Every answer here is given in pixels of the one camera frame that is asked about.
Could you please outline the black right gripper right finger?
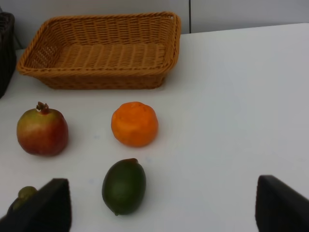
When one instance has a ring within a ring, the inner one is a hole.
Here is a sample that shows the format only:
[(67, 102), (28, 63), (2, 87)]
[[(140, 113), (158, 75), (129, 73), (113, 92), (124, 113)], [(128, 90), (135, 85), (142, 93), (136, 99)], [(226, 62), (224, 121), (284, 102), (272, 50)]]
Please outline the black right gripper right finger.
[(308, 232), (309, 200), (275, 176), (261, 175), (255, 221), (260, 232)]

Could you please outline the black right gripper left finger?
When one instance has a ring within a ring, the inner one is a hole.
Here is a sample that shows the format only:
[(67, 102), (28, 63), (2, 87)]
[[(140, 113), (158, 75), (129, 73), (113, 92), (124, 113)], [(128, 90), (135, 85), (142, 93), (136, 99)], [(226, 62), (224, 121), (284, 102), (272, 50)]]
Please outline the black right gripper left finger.
[(54, 178), (21, 207), (0, 219), (2, 232), (68, 232), (72, 224), (69, 181)]

